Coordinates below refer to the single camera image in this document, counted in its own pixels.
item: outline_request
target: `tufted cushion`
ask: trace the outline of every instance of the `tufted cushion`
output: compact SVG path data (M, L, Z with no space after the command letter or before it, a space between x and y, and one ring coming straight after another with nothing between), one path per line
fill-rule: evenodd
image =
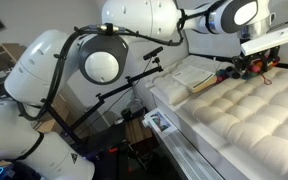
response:
M288 70L248 81L228 79L182 109L288 179Z
M169 67L163 67L163 72L150 76L149 80L153 82L154 86L164 95L165 98L167 98L171 105L183 101L192 94L184 85L179 84L172 78L172 75L178 73L189 65L215 72L218 69L226 68L231 64L191 55L170 65Z

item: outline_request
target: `black pole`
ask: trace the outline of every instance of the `black pole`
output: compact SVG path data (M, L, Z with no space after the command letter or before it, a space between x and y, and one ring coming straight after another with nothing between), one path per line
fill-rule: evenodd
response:
M105 103L105 101L104 101L104 99L106 99L106 98L109 98L109 97L111 97L111 96L113 96L113 95L115 95L115 94L117 94L117 93L119 93L119 92L122 92L122 91L124 91L124 90L126 90L126 89L128 89L128 88L131 88L131 87L133 87L133 82L135 82L135 81L137 81L137 80L140 80L140 79L142 79L143 77L146 77L146 76L148 76L148 75L151 75L151 74L153 74L153 73L155 73L155 72L161 72L161 71L163 71L163 68L161 67L161 66L158 66L158 67L156 67L156 68L153 68L153 69L151 69L151 70L149 70L149 71L146 71L146 72L144 72L144 73L141 73L141 74L139 74L139 75L137 75L137 76L135 76L135 77L133 77L133 78L128 78L128 80L127 80L127 84L125 84L124 86L121 86L121 87L119 87L119 88L117 88L117 89L114 89L113 91L110 91L110 92L108 92L108 93L106 93L106 94L103 94L103 95L101 95L101 94L99 94L99 95L97 95L97 97L98 97L98 99L99 99L99 102L95 105L95 106L93 106L90 110L88 110L82 117L80 117L76 122L74 122L72 125L71 125L71 129L72 130L75 130L79 125L81 125L90 115L92 115L98 108L100 108L104 103Z
M53 109L52 106L48 106L47 108L48 112L52 115L52 117L55 119L55 121L64 129L64 131L72 138L72 140L76 144L81 144L82 140L78 138L78 136L74 133L73 129L71 129L65 121L61 118L61 116Z

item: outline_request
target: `white wall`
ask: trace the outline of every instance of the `white wall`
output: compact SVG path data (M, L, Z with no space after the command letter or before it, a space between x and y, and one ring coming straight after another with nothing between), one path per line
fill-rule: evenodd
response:
M101 22L101 7L104 2L105 0L0 0L0 20L6 26L6 29L0 31L0 44L17 42L28 46L39 34L48 29L59 29L70 34L74 26L98 24ZM126 83L125 76L141 73L147 63L142 60L142 56L157 47L159 45L148 42L132 44L122 78L111 85L94 85L85 80L80 72L76 72L61 92L72 105L74 114L79 115L87 107L95 105L98 102L95 98L96 94L104 94L124 85ZM181 47L165 47L165 50L160 53L160 58L163 64L167 64L187 55L188 48L184 43ZM144 82L142 80L137 85L136 94L149 109L152 109L154 101L150 92L144 87ZM105 112L122 93L107 99L99 109L99 113ZM130 96L131 93L125 95L111 109L113 113L109 113L105 119L112 123L114 118L119 116L121 110L125 108Z
M178 4L181 8L192 9L204 2L212 1L215 0L178 0ZM277 13L277 18L272 26L288 21L288 0L270 0L269 7L271 12ZM240 53L239 39L236 34L201 35L193 31L187 31L187 37L191 53L226 57L236 56ZM280 56L283 63L288 63L288 44L281 47Z

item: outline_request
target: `white padded surface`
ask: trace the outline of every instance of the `white padded surface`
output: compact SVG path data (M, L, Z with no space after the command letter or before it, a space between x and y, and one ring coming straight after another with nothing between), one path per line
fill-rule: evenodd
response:
M192 94L184 85L172 78L174 74L189 65L216 72L218 69L226 68L231 64L191 55L168 67L163 67L163 72L151 75L150 81L160 92L162 92L163 96L168 99L168 102L171 105L178 104Z
M228 79L182 106L217 134L288 179L288 70Z

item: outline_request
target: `robotic arm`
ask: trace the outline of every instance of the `robotic arm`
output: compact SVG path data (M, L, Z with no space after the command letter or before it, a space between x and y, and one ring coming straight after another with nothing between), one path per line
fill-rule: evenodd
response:
M44 32L27 48L5 81L7 92L18 103L0 102L0 128L11 138L9 141L0 134L0 159L22 157L19 161L47 179L91 178L94 173L91 162L84 160L57 134L35 132L23 116L39 120L45 113L45 104L52 102L78 68L95 84L117 80L130 43L146 39L177 46L183 41L183 29L214 34L235 33L245 27L257 30L256 24L271 16L268 2L220 0L194 10L178 10L172 0L108 0L102 18L104 23L113 24L76 29L71 36L57 30ZM176 30L180 34L179 42L162 40ZM248 32L256 37L267 30L265 27L256 33Z

